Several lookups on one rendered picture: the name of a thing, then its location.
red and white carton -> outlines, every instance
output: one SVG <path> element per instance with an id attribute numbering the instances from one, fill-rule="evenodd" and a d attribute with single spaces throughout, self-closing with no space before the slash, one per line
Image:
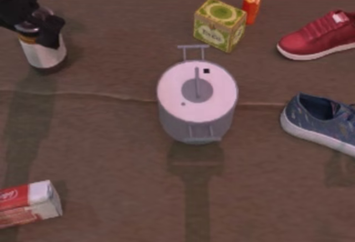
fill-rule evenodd
<path id="1" fill-rule="evenodd" d="M 59 195 L 49 180 L 0 190 L 0 229 L 62 215 Z"/>

red shoe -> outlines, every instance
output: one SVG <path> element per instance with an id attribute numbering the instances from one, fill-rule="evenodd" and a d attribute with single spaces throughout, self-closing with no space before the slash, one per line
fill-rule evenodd
<path id="1" fill-rule="evenodd" d="M 284 36 L 278 51 L 288 59 L 307 61 L 355 48 L 355 13 L 334 11 Z"/>

shoe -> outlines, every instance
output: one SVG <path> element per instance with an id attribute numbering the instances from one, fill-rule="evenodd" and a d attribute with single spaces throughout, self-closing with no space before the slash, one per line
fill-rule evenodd
<path id="1" fill-rule="evenodd" d="M 281 127 L 298 138 L 355 157 L 355 108 L 300 93 L 281 114 Z"/>
<path id="2" fill-rule="evenodd" d="M 288 59 L 308 61 L 355 48 L 355 13 L 329 12 L 284 36 L 278 51 Z"/>

orange bottle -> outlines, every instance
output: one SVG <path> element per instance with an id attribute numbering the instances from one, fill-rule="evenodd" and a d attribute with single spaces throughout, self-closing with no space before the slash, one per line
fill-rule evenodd
<path id="1" fill-rule="evenodd" d="M 247 13 L 246 24 L 254 24 L 261 0 L 243 0 L 243 11 Z"/>

bottle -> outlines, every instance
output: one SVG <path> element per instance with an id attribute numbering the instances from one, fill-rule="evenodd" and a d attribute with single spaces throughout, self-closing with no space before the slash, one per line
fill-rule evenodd
<path id="1" fill-rule="evenodd" d="M 247 13 L 246 24 L 254 24 L 261 0 L 243 0 L 243 11 Z"/>
<path id="2" fill-rule="evenodd" d="M 48 16 L 53 15 L 54 13 L 50 9 L 44 7 L 40 7 L 32 13 L 34 18 L 44 22 Z M 27 61 L 32 67 L 45 71 L 61 66 L 67 56 L 67 49 L 61 33 L 58 37 L 59 47 L 45 47 L 36 42 L 40 36 L 41 27 L 33 23 L 23 22 L 16 25 L 15 28 Z"/>

